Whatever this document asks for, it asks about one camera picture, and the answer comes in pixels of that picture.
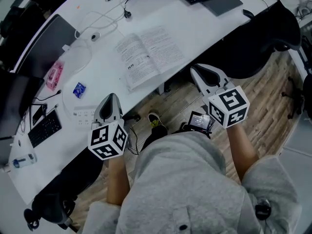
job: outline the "paper sheet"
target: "paper sheet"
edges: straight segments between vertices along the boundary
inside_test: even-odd
[[[131,89],[139,86],[159,72],[140,38],[130,34],[116,47],[125,68],[125,78]]]
[[[163,26],[139,34],[161,73],[181,64],[185,57]]]

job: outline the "gray sleeve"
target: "gray sleeve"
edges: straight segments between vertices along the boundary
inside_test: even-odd
[[[251,166],[242,180],[253,208],[258,200],[266,199],[271,215],[259,221],[265,234],[293,233],[300,217],[297,192],[276,156],[267,156]]]
[[[82,234],[114,234],[119,214],[120,207],[117,205],[99,201],[92,203]]]

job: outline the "black pants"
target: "black pants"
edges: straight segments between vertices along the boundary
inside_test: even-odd
[[[152,134],[146,139],[146,141],[142,147],[142,150],[145,149],[145,147],[147,147],[153,141],[155,141],[159,138],[163,138],[166,135],[168,135],[168,131],[164,126],[159,125],[159,126],[152,128]]]
[[[178,131],[174,132],[174,134],[182,133],[182,132],[188,132],[188,131],[192,131],[192,130],[190,129],[190,127],[188,125],[185,125],[183,129],[179,129]],[[210,138],[209,133],[203,133],[203,134],[206,135],[208,138]],[[152,134],[144,142],[144,145],[143,145],[141,151],[144,150],[144,148],[146,148],[153,141],[158,140],[160,138],[163,138],[166,135],[168,135],[168,131],[164,126],[159,125],[155,128],[152,128]]]

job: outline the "shoe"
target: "shoe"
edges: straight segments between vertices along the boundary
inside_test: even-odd
[[[187,122],[182,122],[181,126],[180,126],[180,131],[184,130],[184,127],[187,125]]]
[[[162,124],[161,120],[160,120],[160,117],[155,114],[155,113],[149,113],[148,116],[147,116],[148,120],[150,121],[151,123],[151,126],[153,128],[157,127],[157,126],[164,126],[164,124]]]

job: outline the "gray hoodie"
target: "gray hoodie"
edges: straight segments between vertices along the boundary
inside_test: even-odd
[[[121,207],[95,202],[83,234],[292,233],[301,207],[278,158],[267,156],[242,185],[225,176],[222,153],[203,134],[156,140],[139,155],[134,184]],[[258,201],[272,212],[260,221]]]

